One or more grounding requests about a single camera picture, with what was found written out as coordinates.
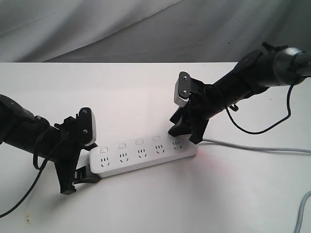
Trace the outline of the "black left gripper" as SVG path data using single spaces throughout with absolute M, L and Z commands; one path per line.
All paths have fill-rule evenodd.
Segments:
M 61 194 L 73 194 L 75 185 L 81 183 L 97 183 L 101 180 L 98 174 L 91 171 L 90 166 L 77 168 L 77 163 L 83 148 L 81 144 L 80 116 L 67 117 L 62 124 L 54 124 L 60 133 L 60 142 L 56 146 L 54 156 L 56 174 L 59 180 Z M 98 145 L 90 142 L 85 145 L 85 150 L 92 150 Z

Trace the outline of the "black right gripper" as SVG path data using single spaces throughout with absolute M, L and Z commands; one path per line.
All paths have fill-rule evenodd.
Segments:
M 190 79 L 189 101 L 186 104 L 187 115 L 190 126 L 185 122 L 179 122 L 184 113 L 184 108 L 178 108 L 170 118 L 175 124 L 168 130 L 171 136 L 191 134 L 190 141 L 198 144 L 203 141 L 203 136 L 209 122 L 210 101 L 207 96 L 209 84 L 202 81 Z

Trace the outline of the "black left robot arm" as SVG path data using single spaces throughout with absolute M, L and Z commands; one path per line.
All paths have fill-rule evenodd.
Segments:
M 97 183 L 100 176 L 89 166 L 77 168 L 81 150 L 90 151 L 97 145 L 96 121 L 88 107 L 75 117 L 67 117 L 53 126 L 41 116 L 34 116 L 11 98 L 0 97 L 0 141 L 54 163 L 61 194 L 70 195 L 80 183 Z

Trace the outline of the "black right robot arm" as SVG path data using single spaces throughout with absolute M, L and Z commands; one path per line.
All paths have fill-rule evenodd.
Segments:
M 256 134 L 265 133 L 291 116 L 290 95 L 295 85 L 311 76 L 311 54 L 289 45 L 272 46 L 265 42 L 261 49 L 245 55 L 234 68 L 213 84 L 179 73 L 174 90 L 178 109 L 170 118 L 169 135 L 190 135 L 198 144 L 209 120 L 223 110 L 238 111 L 237 102 L 267 91 L 270 87 L 288 86 L 288 114 L 277 123 Z

